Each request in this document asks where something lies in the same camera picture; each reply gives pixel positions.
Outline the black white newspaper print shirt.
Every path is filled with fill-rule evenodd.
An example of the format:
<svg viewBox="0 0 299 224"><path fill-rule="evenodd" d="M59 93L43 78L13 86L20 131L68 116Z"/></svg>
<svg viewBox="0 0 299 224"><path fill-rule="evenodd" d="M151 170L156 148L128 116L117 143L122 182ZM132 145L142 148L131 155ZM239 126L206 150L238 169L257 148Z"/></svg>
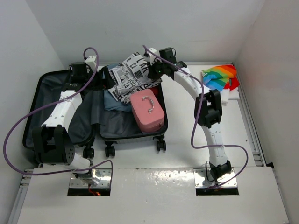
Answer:
<svg viewBox="0 0 299 224"><path fill-rule="evenodd" d="M162 79L148 78L149 66L138 52L131 54L123 62L109 65L107 68L115 83L108 91L116 101L124 104L130 102L132 94L158 86L162 82Z"/></svg>

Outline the grey-blue cloth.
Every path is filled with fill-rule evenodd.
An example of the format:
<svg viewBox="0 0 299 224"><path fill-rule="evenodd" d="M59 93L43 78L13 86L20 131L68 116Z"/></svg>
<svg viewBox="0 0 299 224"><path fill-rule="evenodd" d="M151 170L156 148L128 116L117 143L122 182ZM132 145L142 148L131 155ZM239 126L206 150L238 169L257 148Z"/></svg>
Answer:
<svg viewBox="0 0 299 224"><path fill-rule="evenodd" d="M132 112L131 104L124 104L116 101L108 90L104 90L104 109L107 111Z"/></svg>

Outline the grey hard-shell suitcase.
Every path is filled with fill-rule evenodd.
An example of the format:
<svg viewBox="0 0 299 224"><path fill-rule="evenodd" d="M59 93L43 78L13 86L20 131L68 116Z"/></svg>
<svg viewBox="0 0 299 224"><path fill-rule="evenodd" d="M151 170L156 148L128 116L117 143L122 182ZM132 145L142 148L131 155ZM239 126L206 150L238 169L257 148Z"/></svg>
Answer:
<svg viewBox="0 0 299 224"><path fill-rule="evenodd" d="M39 79L31 110L37 109L58 100L66 78L72 74L70 70L49 72ZM157 150L166 150L164 134L168 128L168 120L154 133L141 132L132 112L106 110L109 94L106 90L83 92L83 102L74 113L68 134L73 144L85 146L84 156L93 155L92 145L98 134L105 142L105 154L114 156L113 144L135 143L157 139Z"/></svg>

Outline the pink vanity case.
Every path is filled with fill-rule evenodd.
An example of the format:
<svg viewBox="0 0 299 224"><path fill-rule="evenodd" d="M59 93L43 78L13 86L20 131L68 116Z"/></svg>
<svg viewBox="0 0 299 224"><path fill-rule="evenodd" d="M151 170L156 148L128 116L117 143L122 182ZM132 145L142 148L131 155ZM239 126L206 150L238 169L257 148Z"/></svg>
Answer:
<svg viewBox="0 0 299 224"><path fill-rule="evenodd" d="M130 96L134 118L142 132L153 133L164 125L165 113L151 89Z"/></svg>

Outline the rainbow striped garment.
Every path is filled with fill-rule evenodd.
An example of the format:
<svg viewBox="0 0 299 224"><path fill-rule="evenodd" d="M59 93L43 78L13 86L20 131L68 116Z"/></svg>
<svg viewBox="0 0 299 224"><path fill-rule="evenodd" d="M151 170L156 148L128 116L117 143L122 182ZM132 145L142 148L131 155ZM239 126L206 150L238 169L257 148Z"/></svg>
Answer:
<svg viewBox="0 0 299 224"><path fill-rule="evenodd" d="M222 91L223 89L234 90L239 86L237 69L235 66L219 65L202 70L202 82L211 90Z"/></svg>

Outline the red shirt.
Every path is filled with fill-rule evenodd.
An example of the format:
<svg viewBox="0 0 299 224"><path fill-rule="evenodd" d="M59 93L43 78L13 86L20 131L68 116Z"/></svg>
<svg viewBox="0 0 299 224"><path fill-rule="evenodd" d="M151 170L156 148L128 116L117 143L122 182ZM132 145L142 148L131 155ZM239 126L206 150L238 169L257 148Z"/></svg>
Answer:
<svg viewBox="0 0 299 224"><path fill-rule="evenodd" d="M159 88L158 86L150 88L150 90L154 93L154 95L157 97L159 95Z"/></svg>

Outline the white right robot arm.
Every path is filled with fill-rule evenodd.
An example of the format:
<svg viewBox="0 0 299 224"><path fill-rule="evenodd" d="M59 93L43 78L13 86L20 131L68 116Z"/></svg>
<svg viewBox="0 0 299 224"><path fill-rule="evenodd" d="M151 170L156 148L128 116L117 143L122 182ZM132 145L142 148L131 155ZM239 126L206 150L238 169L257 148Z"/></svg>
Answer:
<svg viewBox="0 0 299 224"><path fill-rule="evenodd" d="M182 61L169 64L156 60L149 65L149 78L159 79L162 75L171 77L194 99L195 124L201 126L204 131L209 149L210 174L213 180L217 181L231 171L231 163L226 155L221 136L222 106L220 92L201 84Z"/></svg>

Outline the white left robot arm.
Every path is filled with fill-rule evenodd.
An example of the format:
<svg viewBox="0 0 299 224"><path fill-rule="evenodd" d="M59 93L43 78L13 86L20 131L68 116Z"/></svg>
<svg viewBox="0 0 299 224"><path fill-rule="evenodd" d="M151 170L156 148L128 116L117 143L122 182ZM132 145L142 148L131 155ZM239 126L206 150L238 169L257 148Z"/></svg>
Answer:
<svg viewBox="0 0 299 224"><path fill-rule="evenodd" d="M96 85L98 62L90 57L84 62L72 63L62 87L57 104L40 127L32 129L32 141L39 164L57 165L76 174L87 174L92 170L94 151L90 149L83 157L75 152L68 134L77 109L83 103L82 93Z"/></svg>

